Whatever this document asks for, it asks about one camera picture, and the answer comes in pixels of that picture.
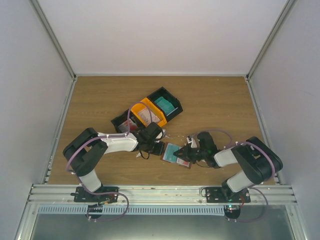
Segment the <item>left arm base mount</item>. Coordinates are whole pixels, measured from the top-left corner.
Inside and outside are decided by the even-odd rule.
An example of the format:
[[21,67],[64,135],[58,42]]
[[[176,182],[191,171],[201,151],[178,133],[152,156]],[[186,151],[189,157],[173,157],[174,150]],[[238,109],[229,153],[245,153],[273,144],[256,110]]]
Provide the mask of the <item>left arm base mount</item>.
[[76,203],[116,203],[118,200],[119,188],[116,186],[102,186],[97,191],[96,194],[89,193],[82,186],[75,189],[70,195],[73,197]]

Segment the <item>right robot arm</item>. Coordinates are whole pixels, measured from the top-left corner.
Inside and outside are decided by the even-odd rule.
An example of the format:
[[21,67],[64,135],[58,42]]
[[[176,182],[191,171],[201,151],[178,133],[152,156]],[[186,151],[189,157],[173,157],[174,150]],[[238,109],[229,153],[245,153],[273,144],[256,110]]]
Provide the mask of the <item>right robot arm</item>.
[[204,160],[214,169],[239,164],[241,170],[221,184],[221,196],[228,203],[234,202],[242,190],[272,179],[283,169],[280,157],[256,136],[218,149],[211,134],[202,131],[196,137],[189,136],[187,144],[172,155],[192,164]]

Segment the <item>black bin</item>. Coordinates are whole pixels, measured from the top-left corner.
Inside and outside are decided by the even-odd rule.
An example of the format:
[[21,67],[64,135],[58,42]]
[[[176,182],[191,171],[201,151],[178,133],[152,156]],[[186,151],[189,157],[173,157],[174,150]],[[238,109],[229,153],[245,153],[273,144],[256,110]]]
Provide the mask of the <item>black bin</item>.
[[183,112],[180,101],[164,87],[160,87],[148,95],[147,98],[160,109],[167,122]]
[[111,120],[111,123],[117,133],[126,133],[128,131],[128,125],[130,132],[141,126],[141,122],[134,116],[132,112],[130,112],[128,117],[128,112],[129,110],[127,109],[119,116]]

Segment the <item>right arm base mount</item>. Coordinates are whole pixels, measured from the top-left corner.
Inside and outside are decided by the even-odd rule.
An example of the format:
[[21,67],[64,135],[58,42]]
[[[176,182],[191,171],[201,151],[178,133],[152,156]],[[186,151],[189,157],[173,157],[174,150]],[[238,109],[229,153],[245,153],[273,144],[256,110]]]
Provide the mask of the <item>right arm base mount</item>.
[[199,193],[207,203],[242,204],[251,202],[249,191],[246,188],[234,193],[225,191],[221,186],[207,186],[203,187]]

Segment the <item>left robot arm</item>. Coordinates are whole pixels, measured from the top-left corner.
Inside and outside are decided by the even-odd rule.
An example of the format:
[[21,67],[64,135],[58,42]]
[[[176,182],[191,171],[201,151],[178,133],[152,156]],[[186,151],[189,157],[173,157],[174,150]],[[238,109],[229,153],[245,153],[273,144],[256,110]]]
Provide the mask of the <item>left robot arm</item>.
[[67,160],[66,170],[76,175],[86,197],[98,202],[103,197],[103,185],[98,178],[95,167],[103,155],[115,152],[145,152],[160,156],[164,151],[161,139],[166,131],[152,122],[145,128],[125,133],[106,134],[94,128],[86,128],[62,151]]

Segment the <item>brown leather card holder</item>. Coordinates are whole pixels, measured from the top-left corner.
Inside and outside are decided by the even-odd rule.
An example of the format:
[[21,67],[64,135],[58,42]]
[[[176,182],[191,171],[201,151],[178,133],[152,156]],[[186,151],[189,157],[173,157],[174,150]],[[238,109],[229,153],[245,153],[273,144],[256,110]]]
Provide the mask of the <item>brown leather card holder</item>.
[[174,155],[174,153],[180,149],[181,147],[179,145],[166,142],[164,145],[164,150],[160,156],[160,159],[167,163],[176,164],[181,167],[190,169],[191,168],[190,162],[184,161],[181,158],[178,158],[177,156]]

